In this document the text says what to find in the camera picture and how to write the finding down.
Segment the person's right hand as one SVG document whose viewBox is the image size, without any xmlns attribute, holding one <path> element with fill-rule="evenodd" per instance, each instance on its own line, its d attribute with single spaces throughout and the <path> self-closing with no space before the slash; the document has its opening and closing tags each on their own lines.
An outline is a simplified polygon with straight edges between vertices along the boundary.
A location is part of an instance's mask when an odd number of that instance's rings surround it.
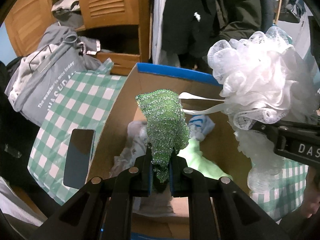
<svg viewBox="0 0 320 240">
<path fill-rule="evenodd" d="M 306 175 L 303 202 L 301 204 L 301 213 L 304 218 L 310 218 L 312 215 L 315 215 L 319 209 L 319 188 L 314 182 L 316 174 L 316 169 L 309 166 Z"/>
</svg>

